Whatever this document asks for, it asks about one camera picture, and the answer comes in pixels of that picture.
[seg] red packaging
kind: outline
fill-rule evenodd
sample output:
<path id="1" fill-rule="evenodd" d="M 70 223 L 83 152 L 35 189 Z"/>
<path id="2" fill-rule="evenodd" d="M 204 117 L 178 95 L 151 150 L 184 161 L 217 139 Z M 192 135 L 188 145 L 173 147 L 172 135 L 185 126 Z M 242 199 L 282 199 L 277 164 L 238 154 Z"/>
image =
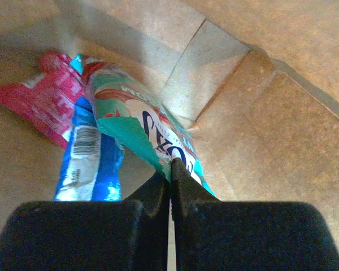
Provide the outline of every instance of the red packaging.
<path id="1" fill-rule="evenodd" d="M 84 95 L 79 76 L 69 62 L 67 55 L 48 52 L 40 59 L 40 69 L 47 73 L 0 88 L 0 104 L 28 119 L 62 148 L 67 146 L 74 103 Z"/>

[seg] barcode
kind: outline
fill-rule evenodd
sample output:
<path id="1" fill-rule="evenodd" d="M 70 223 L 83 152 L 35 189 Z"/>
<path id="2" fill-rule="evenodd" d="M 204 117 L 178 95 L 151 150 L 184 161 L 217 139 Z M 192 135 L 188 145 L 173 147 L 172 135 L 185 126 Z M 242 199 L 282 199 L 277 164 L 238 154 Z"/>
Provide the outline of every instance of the barcode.
<path id="1" fill-rule="evenodd" d="M 99 153 L 101 133 L 96 127 L 78 126 L 75 129 L 72 156 L 87 156 Z"/>

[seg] plastic packaging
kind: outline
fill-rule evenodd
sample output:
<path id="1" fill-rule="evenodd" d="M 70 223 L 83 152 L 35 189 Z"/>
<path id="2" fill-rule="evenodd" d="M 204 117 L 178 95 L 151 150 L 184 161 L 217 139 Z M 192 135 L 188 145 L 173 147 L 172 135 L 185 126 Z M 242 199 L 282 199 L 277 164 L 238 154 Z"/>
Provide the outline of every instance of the plastic packaging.
<path id="1" fill-rule="evenodd" d="M 98 131 L 92 107 L 86 99 L 79 98 L 54 200 L 121 200 L 122 161 L 123 148 L 114 138 Z"/>
<path id="2" fill-rule="evenodd" d="M 171 160 L 181 158 L 189 174 L 213 194 L 191 136 L 143 84 L 102 60 L 78 55 L 73 62 L 73 67 L 81 63 L 85 94 L 100 132 L 118 139 L 169 181 Z"/>
<path id="3" fill-rule="evenodd" d="M 74 103 L 83 95 L 79 74 L 69 56 L 49 51 L 39 61 L 43 73 L 0 88 L 0 104 L 28 119 L 35 128 L 66 148 Z"/>

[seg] blue snack bag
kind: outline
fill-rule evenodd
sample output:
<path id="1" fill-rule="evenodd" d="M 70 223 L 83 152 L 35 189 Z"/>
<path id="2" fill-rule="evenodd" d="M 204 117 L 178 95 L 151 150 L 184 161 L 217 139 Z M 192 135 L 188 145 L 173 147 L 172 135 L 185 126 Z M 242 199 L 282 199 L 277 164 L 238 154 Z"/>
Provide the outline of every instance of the blue snack bag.
<path id="1" fill-rule="evenodd" d="M 83 97 L 75 103 L 72 122 L 54 200 L 121 200 L 119 168 L 123 148 L 98 131 L 92 107 Z"/>

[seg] chip bag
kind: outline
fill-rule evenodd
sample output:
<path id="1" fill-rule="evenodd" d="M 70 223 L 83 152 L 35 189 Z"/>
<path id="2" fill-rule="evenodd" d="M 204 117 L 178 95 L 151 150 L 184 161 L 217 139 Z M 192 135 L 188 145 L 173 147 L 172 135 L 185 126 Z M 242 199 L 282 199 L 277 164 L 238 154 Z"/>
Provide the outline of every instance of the chip bag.
<path id="1" fill-rule="evenodd" d="M 86 55 L 80 67 L 100 132 L 116 138 L 171 180 L 171 160 L 180 158 L 189 174 L 213 194 L 205 179 L 192 138 L 146 86 L 120 67 Z"/>
<path id="2" fill-rule="evenodd" d="M 119 168 L 123 148 L 96 126 L 89 102 L 79 98 L 54 200 L 121 200 Z"/>
<path id="3" fill-rule="evenodd" d="M 80 75 L 70 61 L 67 55 L 49 51 L 39 60 L 42 73 L 0 88 L 0 104 L 29 120 L 62 148 L 70 135 L 74 103 L 84 94 Z"/>

